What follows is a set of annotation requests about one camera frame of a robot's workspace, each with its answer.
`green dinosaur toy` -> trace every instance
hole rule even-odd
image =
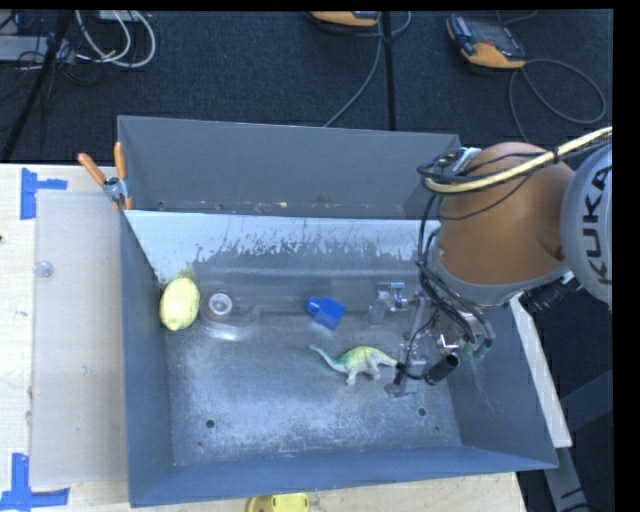
[[[396,366],[398,364],[398,361],[373,347],[352,348],[340,359],[333,359],[317,345],[309,345],[309,348],[324,357],[324,360],[331,368],[346,373],[348,375],[347,386],[355,384],[356,375],[360,372],[368,373],[373,377],[373,380],[378,380],[380,378],[379,364],[387,366]]]

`yellow foam ball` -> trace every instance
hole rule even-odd
[[[189,327],[198,316],[200,291],[187,277],[171,281],[160,299],[160,321],[171,331]]]

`blue plastic object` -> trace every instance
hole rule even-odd
[[[32,507],[57,507],[67,504],[69,488],[59,491],[31,492],[29,457],[14,453],[11,457],[11,490],[0,496],[0,510],[29,512]]]
[[[22,189],[20,197],[20,219],[33,219],[36,216],[36,192],[40,189],[66,190],[66,180],[48,179],[38,181],[38,174],[26,167],[22,168]]]
[[[329,329],[335,329],[342,315],[344,315],[345,306],[328,297],[309,297],[305,309],[313,315],[313,319],[321,325]]]

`orange object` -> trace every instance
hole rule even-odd
[[[122,143],[116,142],[113,146],[113,159],[116,163],[116,172],[121,180],[127,177],[127,166],[124,163],[124,155],[122,154]]]
[[[89,155],[86,153],[78,153],[78,162],[87,170],[98,185],[102,186],[106,183],[107,177]]]
[[[337,23],[338,25],[349,25],[352,27],[373,27],[377,22],[377,16],[359,16],[354,13],[360,11],[309,11],[311,16],[321,21]]]
[[[116,211],[120,211],[120,209],[133,210],[133,197],[128,194],[124,181],[127,177],[127,166],[122,152],[122,143],[119,141],[113,146],[113,159],[118,178],[107,180],[107,177],[88,154],[78,153],[78,162],[87,170],[94,181],[103,188],[107,196],[111,198],[113,208]]]

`black cable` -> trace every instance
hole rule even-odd
[[[500,199],[498,199],[497,201],[491,203],[488,206],[485,206],[484,208],[480,208],[479,210],[475,210],[471,213],[466,213],[464,215],[460,215],[459,217],[449,217],[447,215],[442,215],[440,214],[440,220],[465,220],[465,219],[469,219],[475,215],[480,215],[481,213],[484,213],[486,211],[489,211],[491,208],[495,208],[496,206],[498,206],[500,203],[506,201],[507,199],[509,199],[513,194],[515,194],[520,187],[522,187],[522,185],[525,184],[525,182],[531,178],[531,176],[533,176],[533,173],[527,174],[524,179],[518,183],[513,189],[511,189],[511,191],[509,191],[508,193],[506,193],[504,196],[502,196]]]
[[[308,11],[300,11],[300,12],[305,19],[307,19],[314,26],[318,27],[320,30],[323,30],[325,32],[329,32],[331,34],[337,34],[341,36],[375,37],[378,39],[377,45],[376,45],[376,54],[373,60],[373,64],[371,66],[371,70],[369,71],[369,74],[367,75],[364,83],[362,84],[360,89],[358,89],[358,91],[351,97],[351,99],[331,119],[329,119],[326,123],[322,125],[323,128],[327,128],[331,126],[342,114],[344,114],[347,111],[347,109],[349,109],[349,107],[353,105],[353,103],[362,95],[365,89],[369,86],[369,83],[371,82],[373,75],[375,74],[375,71],[378,68],[378,63],[380,61],[380,53],[382,52],[383,42],[386,43],[387,45],[390,45],[395,40],[396,37],[398,37],[402,32],[404,32],[411,23],[412,14],[411,14],[411,11],[407,11],[407,19],[405,20],[403,25],[396,30],[390,30],[390,27],[389,27],[389,29],[387,30],[388,33],[385,34],[380,24],[379,13],[378,13],[378,16],[376,17],[376,23],[372,27],[341,27],[339,25],[336,25],[330,22],[319,20],[315,18],[313,15],[311,15]]]
[[[538,89],[533,85],[533,82],[531,81],[531,78],[529,77],[529,75],[527,74],[527,72],[525,71],[524,68],[526,68],[527,66],[530,66],[531,64],[536,64],[536,63],[540,63],[540,62],[545,62],[548,64],[555,64],[558,66],[562,66],[564,68],[569,69],[570,71],[574,71],[575,73],[577,73],[578,75],[580,75],[582,78],[584,78],[592,87],[593,89],[596,91],[598,98],[600,100],[600,103],[602,105],[602,109],[600,111],[600,113],[591,118],[591,119],[578,119],[575,117],[571,117],[568,116],[566,114],[563,114],[562,112],[560,112],[558,109],[556,109],[555,107],[553,107],[547,100],[544,99],[544,97],[542,96],[542,94],[540,94],[540,92],[538,91]],[[522,136],[522,139],[524,141],[528,142],[528,139],[526,137],[526,135],[524,134],[524,130],[522,129],[522,125],[520,124],[520,121],[518,120],[518,116],[516,115],[516,110],[515,110],[515,106],[513,104],[513,84],[515,83],[515,78],[516,76],[518,76],[518,74],[522,74],[522,76],[525,78],[525,80],[527,81],[527,83],[529,84],[529,87],[531,87],[531,90],[533,91],[534,95],[538,98],[538,100],[540,100],[540,102],[547,107],[549,110],[551,110],[551,112],[553,112],[554,114],[556,114],[557,116],[561,117],[562,119],[566,120],[566,121],[570,121],[576,124],[592,124],[595,123],[597,121],[599,121],[600,119],[602,119],[604,117],[604,115],[607,112],[607,102],[605,100],[604,94],[602,93],[602,91],[600,90],[600,88],[596,85],[596,83],[589,78],[586,74],[584,74],[582,71],[580,71],[579,69],[566,64],[565,62],[561,62],[558,60],[554,60],[554,59],[533,59],[533,60],[529,60],[525,63],[525,65],[520,68],[517,69],[516,71],[513,72],[513,74],[511,75],[511,78],[509,80],[509,108],[511,109],[511,115],[513,116],[513,120],[516,123],[516,126],[518,128],[518,131],[520,132],[520,135]]]
[[[376,24],[376,27],[377,27],[379,35],[382,35],[382,31],[381,31],[381,28],[380,28],[380,23]],[[367,75],[367,78],[365,79],[364,83],[360,86],[360,89],[358,89],[358,92],[356,92],[351,97],[351,99],[331,119],[329,119],[325,124],[322,125],[323,128],[327,128],[327,127],[331,126],[362,95],[362,93],[365,91],[365,89],[367,88],[367,86],[371,82],[371,79],[373,78],[373,75],[374,75],[376,69],[378,68],[378,62],[380,60],[381,51],[382,51],[382,38],[378,39],[378,41],[376,43],[376,56],[373,59],[373,65],[371,66],[371,71],[369,71],[369,74]]]
[[[2,30],[4,27],[6,27],[9,24],[9,22],[11,22],[13,20],[14,16],[15,15],[10,14],[4,20],[2,20],[2,22],[0,22],[0,30]]]
[[[36,102],[36,99],[40,94],[40,90],[42,88],[42,84],[44,83],[44,79],[47,76],[47,73],[49,72],[51,65],[54,63],[56,59],[62,40],[64,39],[64,36],[67,32],[69,25],[71,24],[72,16],[73,16],[73,11],[71,10],[62,10],[58,14],[58,21],[56,24],[55,35],[54,37],[47,40],[48,48],[47,48],[47,53],[45,55],[45,60],[42,63],[42,68],[38,73],[36,82],[31,89],[27,102],[25,103],[20,113],[20,116],[18,117],[18,120],[16,121],[13,127],[13,130],[9,134],[7,142],[4,145],[2,156],[0,157],[0,162],[2,163],[9,162],[11,159],[11,155],[13,154],[15,145],[20,139],[20,135],[22,134],[22,130],[24,129],[27,119],[29,118],[29,114],[31,113],[31,110]]]
[[[538,14],[538,9],[536,9],[535,11],[533,11],[530,14],[526,14],[525,16],[520,16],[519,18],[511,18],[509,20],[502,21],[502,18],[500,17],[500,11],[496,11],[496,18],[498,18],[498,22],[503,27],[506,27],[507,25],[511,25],[513,23],[518,23],[520,21],[528,20],[529,18],[533,18],[537,14]]]

